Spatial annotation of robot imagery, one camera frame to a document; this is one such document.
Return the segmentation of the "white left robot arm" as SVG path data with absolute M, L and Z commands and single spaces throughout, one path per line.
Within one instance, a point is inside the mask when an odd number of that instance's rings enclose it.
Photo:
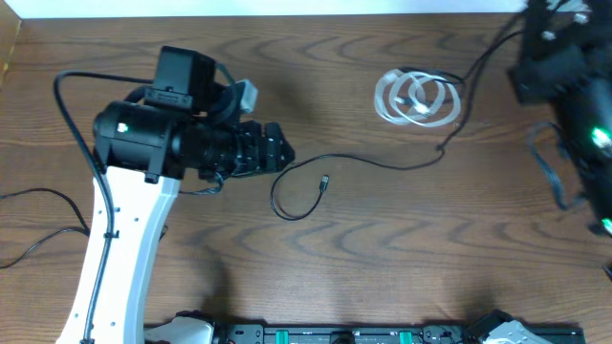
M 94 217 L 62 343 L 210 343 L 213 325 L 192 315 L 149 329 L 144 308 L 165 220 L 189 169 L 218 193 L 229 178 L 283 170 L 295 157 L 275 122 L 253 110 L 247 80 L 215 79 L 224 66 L 165 46 L 153 79 L 110 103 L 84 155 L 94 174 Z

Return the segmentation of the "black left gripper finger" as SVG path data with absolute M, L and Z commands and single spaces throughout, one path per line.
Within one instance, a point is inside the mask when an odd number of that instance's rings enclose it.
M 277 122 L 269 122 L 264 127 L 267 140 L 265 171 L 280 172 L 295 159 L 295 150 L 285 138 Z
M 246 121 L 243 123 L 243 135 L 246 143 L 246 171 L 257 174 L 273 173 L 277 167 L 274 123 Z

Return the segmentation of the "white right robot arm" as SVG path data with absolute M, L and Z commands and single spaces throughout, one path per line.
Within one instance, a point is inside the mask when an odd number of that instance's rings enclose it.
M 548 103 L 552 126 L 578 172 L 599 235 L 611 233 L 611 3 L 588 1 L 566 26 L 551 24 L 561 2 L 533 0 L 519 58 L 509 71 L 517 100 Z

